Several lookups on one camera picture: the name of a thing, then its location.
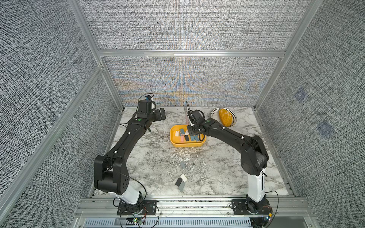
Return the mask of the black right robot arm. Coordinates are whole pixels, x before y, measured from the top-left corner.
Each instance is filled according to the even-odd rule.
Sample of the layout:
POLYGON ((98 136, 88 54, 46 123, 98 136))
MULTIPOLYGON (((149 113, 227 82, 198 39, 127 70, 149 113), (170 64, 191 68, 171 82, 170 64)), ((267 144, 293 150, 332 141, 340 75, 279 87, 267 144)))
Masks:
POLYGON ((257 214, 268 205, 264 181, 269 155, 259 136, 242 135, 211 118, 200 122, 191 120, 187 129, 191 135, 213 137, 237 150, 241 167, 248 175, 247 210, 257 214))

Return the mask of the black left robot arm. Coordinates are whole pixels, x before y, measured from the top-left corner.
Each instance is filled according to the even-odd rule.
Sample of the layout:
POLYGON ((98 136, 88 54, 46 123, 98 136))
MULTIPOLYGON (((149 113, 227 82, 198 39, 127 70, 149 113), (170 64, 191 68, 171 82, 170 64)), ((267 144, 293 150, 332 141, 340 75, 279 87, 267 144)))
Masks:
POLYGON ((114 193, 129 205, 141 204, 142 193, 130 185, 131 180, 137 180, 130 177, 126 163, 137 142, 151 124, 165 119, 164 108, 155 109, 150 113, 135 112, 114 147, 94 160, 94 187, 102 192, 114 193))

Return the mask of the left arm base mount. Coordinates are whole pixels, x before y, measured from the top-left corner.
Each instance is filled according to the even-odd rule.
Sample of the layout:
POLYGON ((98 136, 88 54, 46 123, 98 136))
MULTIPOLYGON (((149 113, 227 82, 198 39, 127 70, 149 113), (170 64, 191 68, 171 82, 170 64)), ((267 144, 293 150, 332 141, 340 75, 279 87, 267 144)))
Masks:
POLYGON ((156 210, 156 200, 144 200, 141 204, 137 205, 131 205, 121 200, 118 204, 117 215, 155 215, 156 210))

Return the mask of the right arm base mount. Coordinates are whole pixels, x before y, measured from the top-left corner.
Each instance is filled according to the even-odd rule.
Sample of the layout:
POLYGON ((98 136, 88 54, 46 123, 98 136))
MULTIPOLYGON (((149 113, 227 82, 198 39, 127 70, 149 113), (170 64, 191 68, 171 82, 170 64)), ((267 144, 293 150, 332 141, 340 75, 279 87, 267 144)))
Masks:
POLYGON ((233 199, 231 202, 235 215, 264 215, 271 216, 273 209, 270 202, 263 198, 260 202, 246 199, 233 199))

